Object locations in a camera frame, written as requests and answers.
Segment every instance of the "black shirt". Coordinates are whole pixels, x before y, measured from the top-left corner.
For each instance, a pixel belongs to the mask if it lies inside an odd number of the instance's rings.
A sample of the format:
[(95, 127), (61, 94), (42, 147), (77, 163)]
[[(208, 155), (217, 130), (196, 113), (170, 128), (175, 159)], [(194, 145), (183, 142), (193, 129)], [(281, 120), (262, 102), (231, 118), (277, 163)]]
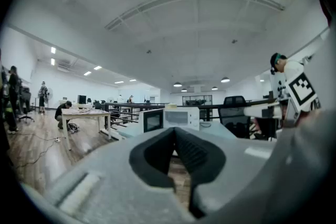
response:
[(17, 81), (17, 75), (15, 74), (11, 74), (11, 76), (9, 77), (9, 92), (12, 93), (17, 93), (17, 85), (18, 85), (18, 81)]
[(64, 104), (61, 104), (57, 110), (56, 110), (56, 113), (55, 113), (55, 118), (57, 118), (57, 116), (62, 116), (62, 109), (66, 109), (65, 107), (65, 103)]

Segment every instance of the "black chair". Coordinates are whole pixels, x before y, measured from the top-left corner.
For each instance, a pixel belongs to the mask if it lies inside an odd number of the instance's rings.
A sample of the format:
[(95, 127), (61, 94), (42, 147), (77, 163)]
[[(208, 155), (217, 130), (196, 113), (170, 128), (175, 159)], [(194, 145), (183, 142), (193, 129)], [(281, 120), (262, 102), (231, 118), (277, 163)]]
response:
[(230, 107), (240, 107), (240, 106), (246, 106), (245, 98), (241, 95), (238, 96), (229, 96), (224, 99), (224, 103), (227, 108)]
[(224, 104), (218, 108), (222, 125), (238, 138), (249, 139), (250, 117), (244, 115), (246, 102), (244, 97), (226, 97)]
[(101, 105), (99, 102), (93, 103), (93, 106), (95, 107), (95, 109), (101, 109)]
[(22, 119), (30, 119), (33, 122), (35, 122), (35, 120), (28, 116), (28, 113), (31, 111), (30, 109), (30, 97), (31, 97), (31, 93), (29, 92), (29, 88), (28, 87), (23, 87), (21, 95), (20, 95), (20, 106), (23, 109), (23, 113), (26, 114), (25, 116), (19, 118), (19, 121), (21, 121)]

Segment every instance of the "air conditioner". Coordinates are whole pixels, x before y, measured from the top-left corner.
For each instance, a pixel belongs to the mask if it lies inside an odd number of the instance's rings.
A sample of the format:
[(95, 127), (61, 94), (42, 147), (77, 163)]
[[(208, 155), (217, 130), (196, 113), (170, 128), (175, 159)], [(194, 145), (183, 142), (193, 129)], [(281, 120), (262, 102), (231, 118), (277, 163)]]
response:
[(57, 70), (62, 71), (62, 72), (65, 72), (65, 73), (68, 73), (68, 72), (69, 72), (69, 68), (68, 68), (68, 67), (65, 67), (65, 66), (62, 66), (62, 65), (58, 65), (58, 66), (57, 66)]

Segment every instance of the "fluorescent light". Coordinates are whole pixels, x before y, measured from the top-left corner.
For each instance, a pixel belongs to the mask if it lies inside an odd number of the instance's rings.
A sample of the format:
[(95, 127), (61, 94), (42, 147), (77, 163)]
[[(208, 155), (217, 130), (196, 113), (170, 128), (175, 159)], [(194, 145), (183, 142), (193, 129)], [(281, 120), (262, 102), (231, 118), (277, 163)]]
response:
[(230, 81), (230, 79), (228, 77), (224, 77), (221, 80), (222, 83), (229, 82), (229, 81)]
[(179, 82), (175, 82), (174, 87), (182, 87), (182, 84), (180, 84)]

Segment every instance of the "cable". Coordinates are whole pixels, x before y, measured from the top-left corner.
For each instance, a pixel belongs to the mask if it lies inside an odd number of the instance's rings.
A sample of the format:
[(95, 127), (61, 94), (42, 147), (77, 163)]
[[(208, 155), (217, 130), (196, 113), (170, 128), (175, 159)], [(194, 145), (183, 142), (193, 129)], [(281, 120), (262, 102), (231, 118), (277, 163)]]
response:
[(38, 155), (38, 158), (37, 158), (34, 162), (32, 162), (32, 163), (26, 163), (26, 164), (24, 164), (24, 165), (19, 165), (19, 166), (15, 167), (15, 169), (18, 169), (18, 168), (20, 168), (20, 167), (25, 167), (25, 166), (28, 165), (28, 164), (35, 164), (35, 163), (40, 159), (41, 154), (42, 154), (42, 153), (47, 153), (48, 149), (50, 149), (50, 148), (54, 145), (56, 139), (58, 139), (58, 138), (65, 138), (65, 137), (57, 137), (57, 138), (52, 138), (52, 139), (44, 139), (44, 138), (42, 138), (42, 137), (39, 137), (39, 136), (36, 135), (36, 134), (20, 134), (20, 133), (16, 133), (16, 134), (19, 134), (19, 135), (33, 135), (33, 136), (36, 136), (36, 137), (38, 137), (38, 138), (40, 138), (40, 139), (42, 139), (42, 140), (45, 140), (45, 141), (51, 141), (51, 140), (54, 140), (54, 141), (53, 141), (53, 143), (52, 143), (49, 147), (47, 147), (47, 149), (46, 149), (45, 151), (42, 151), (42, 152)]
[(38, 158), (37, 158), (34, 162), (32, 162), (32, 163), (26, 163), (26, 164), (24, 164), (24, 165), (16, 166), (15, 169), (18, 169), (18, 168), (20, 168), (20, 167), (25, 167), (25, 166), (28, 165), (28, 164), (35, 164), (35, 163), (40, 159), (41, 154), (42, 154), (42, 153), (47, 153), (48, 149), (50, 149), (50, 148), (54, 145), (54, 143), (55, 143), (55, 141), (53, 141), (53, 143), (52, 143), (49, 147), (47, 147), (47, 149), (46, 149), (45, 151), (42, 151), (42, 152), (38, 155)]
[(204, 127), (204, 128), (209, 128), (211, 126), (211, 123), (199, 123), (200, 126)]

